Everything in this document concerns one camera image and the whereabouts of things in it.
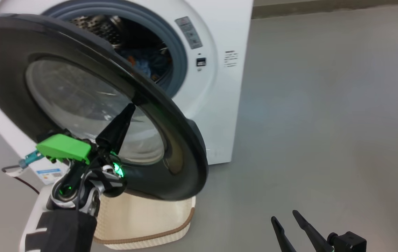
beige basket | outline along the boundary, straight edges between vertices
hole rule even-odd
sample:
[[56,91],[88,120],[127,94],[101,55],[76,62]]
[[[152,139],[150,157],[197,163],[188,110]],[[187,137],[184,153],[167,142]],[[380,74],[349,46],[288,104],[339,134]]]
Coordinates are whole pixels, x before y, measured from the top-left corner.
[[126,193],[101,197],[93,240],[111,249],[141,249],[181,239],[190,228],[196,197],[155,201]]

concrete floor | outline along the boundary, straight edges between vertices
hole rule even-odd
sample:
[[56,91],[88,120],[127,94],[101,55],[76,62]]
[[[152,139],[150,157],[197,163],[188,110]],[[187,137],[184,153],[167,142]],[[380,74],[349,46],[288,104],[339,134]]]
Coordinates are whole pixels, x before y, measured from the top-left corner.
[[[0,137],[0,167],[17,159]],[[0,171],[0,251],[35,199]],[[313,251],[293,209],[398,251],[398,7],[252,21],[234,159],[210,168],[183,239],[140,251],[279,251],[272,215]]]

